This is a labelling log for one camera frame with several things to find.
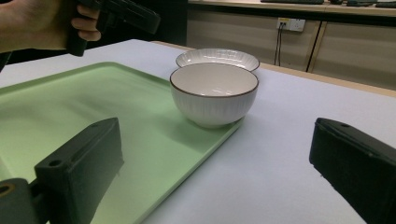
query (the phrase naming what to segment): bowl rim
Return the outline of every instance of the bowl rim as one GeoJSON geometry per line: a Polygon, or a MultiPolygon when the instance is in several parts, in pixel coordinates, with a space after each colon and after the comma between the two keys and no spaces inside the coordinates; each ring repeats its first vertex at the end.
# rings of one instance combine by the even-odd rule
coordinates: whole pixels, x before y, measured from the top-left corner
{"type": "Polygon", "coordinates": [[[186,66],[183,66],[183,67],[179,67],[178,69],[176,69],[175,71],[172,72],[171,76],[169,77],[169,82],[171,83],[172,87],[174,87],[178,91],[181,91],[181,92],[186,93],[188,95],[198,96],[198,97],[202,97],[202,98],[233,98],[233,97],[237,97],[237,96],[241,96],[241,95],[246,95],[246,94],[249,94],[249,93],[257,90],[259,88],[259,84],[260,84],[259,78],[256,75],[254,75],[252,72],[248,71],[247,69],[244,69],[244,68],[241,68],[241,67],[238,67],[238,66],[235,66],[235,65],[227,64],[227,63],[193,63],[193,64],[189,64],[189,65],[186,65],[186,66]],[[218,96],[215,96],[215,95],[201,95],[201,94],[193,93],[193,92],[190,92],[190,91],[184,91],[181,88],[179,88],[177,85],[175,85],[175,83],[172,81],[172,76],[174,75],[175,72],[177,72],[177,71],[179,71],[179,70],[181,70],[183,68],[186,68],[188,66],[196,66],[196,65],[202,65],[202,64],[218,64],[218,65],[221,65],[221,66],[231,66],[233,68],[242,69],[242,70],[250,73],[252,76],[254,76],[256,78],[256,85],[251,90],[244,91],[242,93],[233,94],[233,95],[218,95],[218,96]]]}
{"type": "MultiPolygon", "coordinates": [[[[190,49],[190,50],[187,50],[187,51],[185,51],[185,52],[179,54],[179,55],[176,57],[176,64],[177,64],[177,66],[179,66],[179,67],[185,67],[185,66],[188,66],[188,65],[191,65],[191,64],[197,64],[197,63],[190,63],[190,64],[187,64],[187,65],[182,66],[182,65],[178,62],[178,59],[181,59],[181,57],[182,57],[183,55],[187,55],[187,54],[192,53],[192,52],[194,52],[194,51],[202,51],[202,50],[208,50],[208,49],[210,49],[210,50],[218,50],[218,49],[222,49],[222,48],[204,48],[204,49],[190,49]]],[[[236,52],[239,52],[239,53],[242,53],[242,54],[246,54],[246,55],[252,57],[253,59],[255,59],[255,60],[257,61],[257,65],[254,66],[254,67],[252,67],[251,69],[246,69],[246,68],[244,68],[244,67],[241,67],[241,66],[238,66],[238,65],[235,65],[235,64],[230,64],[230,63],[221,63],[221,64],[233,65],[233,66],[240,67],[240,68],[243,68],[243,69],[245,69],[245,70],[248,70],[249,72],[252,72],[252,71],[254,71],[254,70],[256,70],[257,68],[260,67],[260,60],[259,60],[257,57],[255,57],[254,55],[251,55],[251,54],[249,54],[249,53],[246,53],[246,52],[244,52],[244,51],[237,50],[237,49],[223,49],[223,50],[231,50],[231,51],[236,51],[236,52]]]]}

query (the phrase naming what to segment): ribbed bowl exterior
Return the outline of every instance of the ribbed bowl exterior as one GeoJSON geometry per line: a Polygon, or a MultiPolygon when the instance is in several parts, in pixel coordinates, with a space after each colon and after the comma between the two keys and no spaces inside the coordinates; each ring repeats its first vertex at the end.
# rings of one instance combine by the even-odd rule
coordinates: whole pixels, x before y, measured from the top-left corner
{"type": "Polygon", "coordinates": [[[205,97],[188,94],[171,86],[178,110],[188,119],[208,128],[229,124],[244,117],[253,105],[257,89],[236,96],[205,97]]]}

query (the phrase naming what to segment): finger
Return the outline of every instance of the finger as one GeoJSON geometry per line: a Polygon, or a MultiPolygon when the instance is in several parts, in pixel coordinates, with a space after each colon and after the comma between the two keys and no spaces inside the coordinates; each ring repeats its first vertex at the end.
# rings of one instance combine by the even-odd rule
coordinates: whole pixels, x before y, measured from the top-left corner
{"type": "Polygon", "coordinates": [[[79,14],[92,18],[92,19],[98,19],[99,18],[99,10],[97,9],[92,9],[90,7],[85,7],[82,4],[77,5],[77,11],[79,14]]]}
{"type": "Polygon", "coordinates": [[[99,31],[78,31],[78,36],[87,41],[98,41],[102,34],[99,31]]]}
{"type": "Polygon", "coordinates": [[[96,23],[97,20],[94,19],[73,18],[72,20],[73,27],[83,31],[97,31],[96,23]]]}

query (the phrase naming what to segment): table surface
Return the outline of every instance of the table surface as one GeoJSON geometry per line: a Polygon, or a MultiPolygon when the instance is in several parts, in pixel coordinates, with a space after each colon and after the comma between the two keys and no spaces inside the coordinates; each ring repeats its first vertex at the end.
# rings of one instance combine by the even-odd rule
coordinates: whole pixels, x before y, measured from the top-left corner
{"type": "MultiPolygon", "coordinates": [[[[109,61],[168,79],[184,51],[130,40],[87,50],[82,58],[8,65],[0,87],[109,61]]],[[[242,126],[144,223],[364,223],[309,163],[314,123],[343,121],[396,147],[394,91],[267,64],[254,74],[260,87],[242,126]]]]}

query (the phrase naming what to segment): screw hole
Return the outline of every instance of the screw hole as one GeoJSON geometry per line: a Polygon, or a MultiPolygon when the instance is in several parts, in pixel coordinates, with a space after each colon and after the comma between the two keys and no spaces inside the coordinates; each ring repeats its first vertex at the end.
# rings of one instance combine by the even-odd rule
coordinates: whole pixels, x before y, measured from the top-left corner
{"type": "Polygon", "coordinates": [[[9,190],[9,186],[0,186],[0,194],[7,192],[9,190]]]}
{"type": "Polygon", "coordinates": [[[57,165],[59,165],[59,164],[61,164],[61,163],[62,163],[62,161],[59,161],[59,160],[57,160],[57,161],[52,161],[52,162],[49,163],[49,166],[57,166],[57,165]]]}
{"type": "Polygon", "coordinates": [[[15,186],[10,183],[6,183],[0,186],[0,198],[9,194],[12,190],[15,189],[15,186]]]}

